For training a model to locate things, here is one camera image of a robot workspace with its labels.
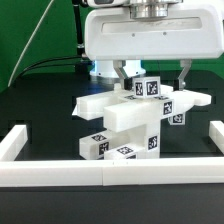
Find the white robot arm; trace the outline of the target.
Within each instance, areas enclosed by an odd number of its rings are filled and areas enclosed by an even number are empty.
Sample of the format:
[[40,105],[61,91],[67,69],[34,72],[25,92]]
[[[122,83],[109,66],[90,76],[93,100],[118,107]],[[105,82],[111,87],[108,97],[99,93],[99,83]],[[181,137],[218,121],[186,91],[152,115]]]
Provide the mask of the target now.
[[128,60],[178,60],[179,89],[194,59],[224,54],[224,0],[87,0],[85,52],[110,61],[121,80]]

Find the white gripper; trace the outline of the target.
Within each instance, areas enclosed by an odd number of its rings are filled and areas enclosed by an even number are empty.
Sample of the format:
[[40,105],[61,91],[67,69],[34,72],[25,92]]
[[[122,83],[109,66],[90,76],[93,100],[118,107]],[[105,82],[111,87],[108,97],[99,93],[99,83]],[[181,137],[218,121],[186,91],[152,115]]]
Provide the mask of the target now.
[[163,15],[149,3],[90,6],[86,54],[92,60],[114,60],[124,90],[132,89],[124,60],[181,60],[178,89],[183,90],[191,59],[218,58],[224,53],[224,3],[168,3]]

